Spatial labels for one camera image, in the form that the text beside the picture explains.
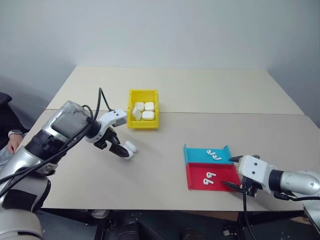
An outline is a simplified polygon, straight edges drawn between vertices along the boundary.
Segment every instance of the beige table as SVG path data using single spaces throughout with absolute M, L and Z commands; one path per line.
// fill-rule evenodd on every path
M 87 67 L 75 69 L 48 106 L 53 110 L 47 109 L 40 116 L 24 139 L 24 144 L 55 113 L 54 108 L 58 109 L 65 100 L 90 104 L 95 108 L 98 86 L 108 89 L 107 97 L 113 108 L 127 107 L 127 100 L 118 103 L 119 96 L 124 97 L 128 93 L 128 88 L 131 87 L 131 85 L 126 85 L 129 84 L 127 80 L 118 77 L 119 79 L 115 81 L 117 74 L 113 72 L 113 69 L 111 72 L 114 73 L 114 76 L 108 77 L 107 73 L 110 68 L 98 67 L 96 71 L 95 67 L 88 69 Z M 159 72 L 154 69 L 152 71 L 155 72 L 149 74 L 149 79 L 156 79 L 156 73 Z M 188 190 L 183 154 L 184 144 L 191 148 L 221 148 L 228 144 L 233 156 L 259 154 L 261 159 L 277 165 L 282 170 L 318 171 L 320 165 L 319 129 L 302 114 L 294 102 L 264 71 L 260 72 L 264 80 L 259 79 L 259 71 L 243 72 L 246 76 L 255 76 L 257 81 L 262 81 L 264 86 L 262 88 L 260 84 L 252 86 L 253 79 L 244 87 L 242 84 L 237 85 L 237 81 L 245 81 L 244 75 L 241 75 L 240 72 L 236 71 L 237 74 L 232 80 L 229 80 L 229 87 L 219 80 L 215 81 L 214 89 L 219 89 L 218 85 L 224 86 L 220 91 L 225 94 L 221 94 L 218 101 L 213 101 L 215 99 L 213 95 L 204 96 L 206 101 L 210 101 L 209 103 L 203 101 L 201 97 L 197 98 L 197 101 L 207 107 L 212 106 L 208 112 L 220 109 L 228 113 L 203 113 L 202 110 L 207 110 L 207 108 L 201 106 L 196 108 L 195 98 L 187 96 L 192 92 L 191 90 L 205 89 L 201 80 L 194 88 L 190 83 L 184 92 L 179 93 L 181 97 L 176 100 L 176 102 L 179 102 L 180 99 L 185 100 L 183 104 L 180 103 L 187 108 L 181 112 L 190 110 L 197 113 L 177 113 L 180 112 L 175 110 L 178 105 L 169 105 L 166 99 L 166 97 L 168 99 L 173 97 L 173 94 L 170 93 L 170 85 L 166 90 L 162 83 L 152 81 L 146 87 L 159 89 L 160 103 L 163 109 L 167 110 L 167 112 L 160 113 L 160 128 L 158 130 L 134 130 L 128 129 L 126 125 L 116 128 L 120 141 L 129 140 L 138 147 L 136 156 L 127 161 L 118 158 L 107 149 L 100 150 L 84 140 L 81 141 L 60 161 L 56 174 L 50 177 L 52 187 L 43 207 L 242 211 L 242 199 L 238 193 Z M 197 71 L 197 74 L 201 79 L 203 76 L 201 71 Z M 213 71 L 210 76 L 215 77 L 216 74 Z M 224 75 L 232 75 L 232 73 L 220 72 L 220 76 Z M 228 91 L 234 88 L 231 82 L 238 86 L 239 91 L 254 93 L 254 97 L 250 98 L 248 94 L 246 96 L 231 94 L 226 97 Z M 269 86 L 268 94 L 264 93 L 265 86 Z M 220 108 L 220 105 L 224 104 L 222 98 L 223 100 L 229 99 L 230 102 L 236 104 L 238 104 L 237 100 L 240 101 L 241 111 L 246 114 L 232 113 L 234 109 L 232 104 L 225 104 L 224 108 Z M 272 99 L 271 104 L 268 104 L 268 98 Z M 277 105 L 274 104 L 274 99 L 281 101 Z M 264 110 L 274 114 L 263 114 Z M 302 204 L 277 200 L 271 195 L 260 192 L 257 199 L 248 199 L 248 209 L 250 211 L 300 210 Z

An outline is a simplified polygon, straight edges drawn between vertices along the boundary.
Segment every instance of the table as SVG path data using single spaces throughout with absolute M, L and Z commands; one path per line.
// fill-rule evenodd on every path
M 185 71 L 76 67 L 22 144 L 66 100 L 89 104 L 95 109 L 99 86 L 107 89 L 112 108 L 123 109 L 128 105 L 129 88 L 158 89 L 160 127 L 135 130 L 123 125 L 115 129 L 120 141 L 129 140 L 138 147 L 136 156 L 129 161 L 81 141 L 63 157 L 56 174 L 49 177 L 52 186 L 43 207 L 242 211 L 239 193 L 188 190 L 184 144 L 190 148 L 222 148 L 228 144 L 233 156 L 259 154 L 262 160 L 286 171 L 319 170 L 319 129 L 266 71 Z M 171 78 L 172 84 L 169 80 L 156 81 L 158 74 L 169 78 L 170 73 L 183 77 L 176 82 Z M 133 84 L 130 77 L 139 81 Z M 193 86 L 191 79 L 195 77 L 198 82 Z M 186 78 L 189 83 L 181 84 L 184 91 L 172 94 L 171 86 L 177 89 Z M 211 87 L 219 89 L 212 90 L 219 97 L 210 95 L 210 91 L 200 97 L 198 89 Z M 199 98 L 191 97 L 192 92 L 198 92 Z M 174 100 L 175 95 L 173 102 L 184 100 L 183 104 L 168 104 L 167 99 Z M 303 209 L 299 202 L 281 201 L 261 191 L 256 199 L 248 198 L 247 204 L 249 211 Z

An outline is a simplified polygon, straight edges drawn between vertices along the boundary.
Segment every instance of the floor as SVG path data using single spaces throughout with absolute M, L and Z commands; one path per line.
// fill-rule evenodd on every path
M 96 226 L 39 212 L 43 235 L 46 240 L 93 240 Z M 164 240 L 179 240 L 180 233 L 186 228 L 197 229 L 207 240 L 232 240 L 234 237 L 223 236 L 224 220 L 199 216 L 183 212 L 162 211 L 126 211 L 125 222 L 138 221 L 156 231 Z M 272 223 L 256 225 L 252 228 L 257 240 L 319 240 L 319 236 L 310 225 L 278 220 Z M 251 237 L 245 231 L 247 239 Z

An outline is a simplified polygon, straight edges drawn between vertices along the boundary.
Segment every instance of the yellow bin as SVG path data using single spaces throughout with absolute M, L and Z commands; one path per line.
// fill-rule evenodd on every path
M 135 121 L 132 110 L 136 102 L 154 103 L 154 120 Z M 129 93 L 129 105 L 127 112 L 127 126 L 129 129 L 157 129 L 159 127 L 159 99 L 156 89 L 131 89 Z

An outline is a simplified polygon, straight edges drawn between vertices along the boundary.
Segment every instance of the person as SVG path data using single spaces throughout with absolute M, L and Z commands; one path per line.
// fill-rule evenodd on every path
M 0 92 L 0 170 L 16 153 L 27 130 L 8 103 L 12 98 Z

